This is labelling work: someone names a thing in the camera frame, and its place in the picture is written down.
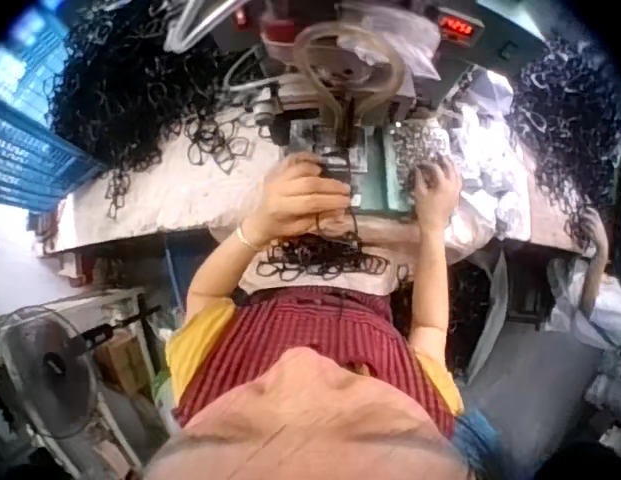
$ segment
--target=person's hand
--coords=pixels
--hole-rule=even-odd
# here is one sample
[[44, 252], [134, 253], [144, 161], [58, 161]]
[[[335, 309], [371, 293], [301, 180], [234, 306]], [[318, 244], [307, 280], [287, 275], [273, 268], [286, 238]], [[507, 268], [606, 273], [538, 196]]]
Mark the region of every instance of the person's hand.
[[414, 202], [422, 232], [443, 232], [459, 204], [461, 177], [449, 159], [415, 168]]
[[594, 208], [586, 208], [583, 214], [584, 230], [597, 247], [597, 255], [608, 257], [608, 235], [603, 226], [599, 212]]
[[286, 158], [266, 177], [257, 210], [242, 224], [246, 239], [257, 247], [279, 237], [307, 233], [321, 218], [342, 217], [350, 205], [350, 185], [321, 178], [319, 158], [298, 153]]

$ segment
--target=digital display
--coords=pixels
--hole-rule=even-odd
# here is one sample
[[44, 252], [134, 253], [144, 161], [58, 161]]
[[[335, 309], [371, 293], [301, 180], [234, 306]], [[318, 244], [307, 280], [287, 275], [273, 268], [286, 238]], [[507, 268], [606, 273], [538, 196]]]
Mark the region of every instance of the digital display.
[[439, 26], [449, 32], [453, 32], [464, 37], [471, 37], [474, 33], [474, 27], [472, 25], [451, 15], [441, 17], [439, 20]]

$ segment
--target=person's arm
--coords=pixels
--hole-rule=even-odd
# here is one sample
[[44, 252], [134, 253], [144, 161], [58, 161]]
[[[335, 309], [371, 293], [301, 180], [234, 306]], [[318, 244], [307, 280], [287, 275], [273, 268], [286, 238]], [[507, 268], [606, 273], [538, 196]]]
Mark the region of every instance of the person's arm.
[[601, 222], [599, 213], [589, 208], [583, 216], [585, 222], [585, 230], [597, 247], [597, 253], [590, 260], [590, 266], [586, 272], [586, 278], [583, 281], [583, 289], [581, 290], [581, 299], [579, 300], [579, 310], [586, 318], [590, 318], [594, 310], [594, 304], [599, 294], [599, 285], [603, 271], [608, 262], [608, 236]]
[[444, 231], [454, 207], [459, 203], [461, 178], [450, 162], [444, 168], [428, 168], [430, 181], [416, 169], [415, 209], [420, 239], [414, 268], [412, 348], [445, 366], [448, 335], [448, 267]]
[[350, 186], [321, 178], [318, 157], [291, 156], [266, 179], [259, 207], [241, 226], [248, 244], [234, 232], [203, 262], [192, 279], [186, 299], [186, 322], [212, 299], [229, 296], [258, 250], [278, 237], [307, 233], [317, 213], [342, 216], [350, 204]]

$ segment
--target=red striped apron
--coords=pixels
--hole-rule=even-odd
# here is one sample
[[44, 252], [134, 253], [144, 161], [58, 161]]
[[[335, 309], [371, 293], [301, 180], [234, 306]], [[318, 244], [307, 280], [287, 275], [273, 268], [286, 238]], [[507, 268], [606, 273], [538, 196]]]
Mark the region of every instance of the red striped apron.
[[389, 297], [334, 287], [257, 292], [234, 318], [183, 393], [181, 426], [232, 388], [265, 373], [293, 347], [310, 347], [344, 368], [366, 365], [375, 378], [419, 402], [450, 438], [454, 416], [392, 325]]

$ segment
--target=woman's left hand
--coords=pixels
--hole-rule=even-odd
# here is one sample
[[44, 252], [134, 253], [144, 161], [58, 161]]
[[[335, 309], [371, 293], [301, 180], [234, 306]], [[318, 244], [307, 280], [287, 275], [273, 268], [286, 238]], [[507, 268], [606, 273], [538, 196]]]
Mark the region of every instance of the woman's left hand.
[[257, 210], [242, 224], [243, 234], [263, 248], [279, 237], [296, 237], [316, 224], [317, 214], [342, 217], [350, 205], [350, 185], [321, 178], [319, 157], [290, 155], [266, 177]]

